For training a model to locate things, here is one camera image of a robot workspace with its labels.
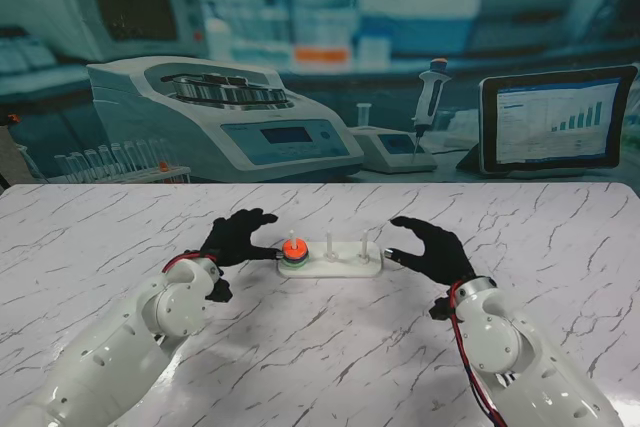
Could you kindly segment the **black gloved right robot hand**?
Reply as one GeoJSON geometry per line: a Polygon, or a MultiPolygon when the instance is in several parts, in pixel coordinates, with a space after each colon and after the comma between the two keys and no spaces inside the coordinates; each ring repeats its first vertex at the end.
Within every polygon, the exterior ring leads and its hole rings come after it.
{"type": "Polygon", "coordinates": [[[424,252],[416,255],[389,248],[385,250],[386,258],[449,287],[477,277],[455,233],[413,217],[398,216],[391,219],[390,223],[410,230],[422,241],[424,252]]]}

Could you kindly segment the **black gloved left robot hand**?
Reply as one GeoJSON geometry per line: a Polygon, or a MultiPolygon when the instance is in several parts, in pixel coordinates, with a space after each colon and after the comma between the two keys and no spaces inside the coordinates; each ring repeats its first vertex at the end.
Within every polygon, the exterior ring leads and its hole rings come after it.
{"type": "Polygon", "coordinates": [[[217,218],[200,247],[203,254],[212,255],[219,267],[230,267],[253,260],[274,260],[281,251],[277,248],[255,246],[251,241],[254,232],[273,224],[278,217],[265,213],[261,208],[242,209],[230,217],[217,218]]]}

